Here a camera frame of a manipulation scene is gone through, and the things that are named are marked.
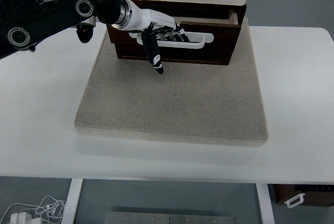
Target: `black robotic arm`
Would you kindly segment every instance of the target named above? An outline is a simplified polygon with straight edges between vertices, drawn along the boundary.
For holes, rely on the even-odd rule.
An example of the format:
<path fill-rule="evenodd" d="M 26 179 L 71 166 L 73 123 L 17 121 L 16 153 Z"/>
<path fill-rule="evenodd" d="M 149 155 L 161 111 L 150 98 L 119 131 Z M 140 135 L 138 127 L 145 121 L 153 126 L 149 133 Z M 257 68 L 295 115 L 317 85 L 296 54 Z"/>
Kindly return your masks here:
<path fill-rule="evenodd" d="M 92 29 L 80 23 L 93 16 L 114 24 L 120 12 L 120 0 L 0 0 L 0 58 L 34 51 L 43 39 L 71 26 L 87 34 Z"/>
<path fill-rule="evenodd" d="M 189 42 L 172 17 L 140 9 L 131 0 L 0 0 L 0 59 L 17 51 L 33 52 L 45 38 L 73 26 L 80 41 L 87 43 L 93 35 L 90 20 L 95 17 L 139 35 L 149 62 L 159 74 L 163 68 L 157 39 L 168 40 L 170 35 L 173 41 Z"/>

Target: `gray felt pad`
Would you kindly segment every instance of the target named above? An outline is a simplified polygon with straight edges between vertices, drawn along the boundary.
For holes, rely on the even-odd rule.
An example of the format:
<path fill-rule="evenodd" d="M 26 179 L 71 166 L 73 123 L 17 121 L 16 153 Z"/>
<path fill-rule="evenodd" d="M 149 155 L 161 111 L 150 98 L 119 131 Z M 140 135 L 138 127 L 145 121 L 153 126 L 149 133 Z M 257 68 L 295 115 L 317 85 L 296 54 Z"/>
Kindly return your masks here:
<path fill-rule="evenodd" d="M 268 138 L 249 26 L 228 66 L 119 60 L 105 37 L 79 107 L 85 134 L 258 146 Z"/>

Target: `white table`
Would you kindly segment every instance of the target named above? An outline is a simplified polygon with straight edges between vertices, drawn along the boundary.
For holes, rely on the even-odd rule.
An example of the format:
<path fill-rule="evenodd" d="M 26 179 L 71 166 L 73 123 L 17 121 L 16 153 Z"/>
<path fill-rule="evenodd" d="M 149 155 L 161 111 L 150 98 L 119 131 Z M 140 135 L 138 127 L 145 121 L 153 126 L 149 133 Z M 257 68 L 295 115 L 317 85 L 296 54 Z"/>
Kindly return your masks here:
<path fill-rule="evenodd" d="M 67 29 L 0 61 L 0 175 L 249 183 L 334 182 L 334 43 L 317 28 L 251 27 L 269 139 L 256 147 L 77 133 L 105 25 Z"/>

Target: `drawer handle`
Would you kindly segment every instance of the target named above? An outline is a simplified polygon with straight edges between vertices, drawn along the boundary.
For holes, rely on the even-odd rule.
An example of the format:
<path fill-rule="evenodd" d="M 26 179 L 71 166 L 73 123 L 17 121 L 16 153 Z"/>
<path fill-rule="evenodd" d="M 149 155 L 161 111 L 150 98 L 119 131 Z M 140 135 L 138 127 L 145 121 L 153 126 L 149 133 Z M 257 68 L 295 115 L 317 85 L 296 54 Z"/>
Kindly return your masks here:
<path fill-rule="evenodd" d="M 189 48 L 200 49 L 205 43 L 211 43 L 214 40 L 212 33 L 204 32 L 186 32 L 190 42 L 161 41 L 158 40 L 158 46 L 167 48 Z M 137 39 L 137 43 L 142 45 L 141 33 L 129 33 L 132 38 Z"/>
<path fill-rule="evenodd" d="M 303 193 L 301 193 L 301 194 L 297 194 L 295 197 L 292 197 L 291 199 L 288 199 L 288 200 L 287 200 L 286 202 L 284 202 L 284 203 L 287 205 L 288 208 L 293 208 L 293 207 L 298 206 L 298 205 L 300 205 L 301 203 L 304 202 L 304 197 L 303 197 L 304 195 L 305 195 L 305 194 L 303 194 Z M 299 199 L 299 201 L 291 205 L 291 203 L 292 203 L 293 201 L 295 201 L 296 199 Z"/>

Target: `brown wooden box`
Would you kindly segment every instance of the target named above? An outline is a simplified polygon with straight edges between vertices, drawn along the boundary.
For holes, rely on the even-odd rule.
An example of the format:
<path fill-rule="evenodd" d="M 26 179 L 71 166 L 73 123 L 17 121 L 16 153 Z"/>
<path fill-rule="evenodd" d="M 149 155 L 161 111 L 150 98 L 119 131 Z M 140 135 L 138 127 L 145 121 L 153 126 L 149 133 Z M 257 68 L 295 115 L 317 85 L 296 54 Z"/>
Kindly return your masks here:
<path fill-rule="evenodd" d="M 168 14 L 181 21 L 188 32 L 207 32 L 214 41 L 201 49 L 160 47 L 163 62 L 228 65 L 241 30 L 246 12 L 244 6 L 195 4 L 180 2 L 133 0 L 140 8 Z M 147 60 L 144 47 L 128 32 L 107 26 L 111 43 L 115 44 L 117 57 L 128 60 Z"/>
<path fill-rule="evenodd" d="M 319 191 L 299 190 L 296 185 L 275 184 L 273 186 L 275 191 L 276 203 L 283 204 L 288 199 L 297 194 L 304 193 L 304 202 L 301 205 L 305 206 L 324 206 L 329 207 L 334 205 L 334 192 L 322 192 L 321 185 L 314 185 L 314 190 L 319 188 Z"/>

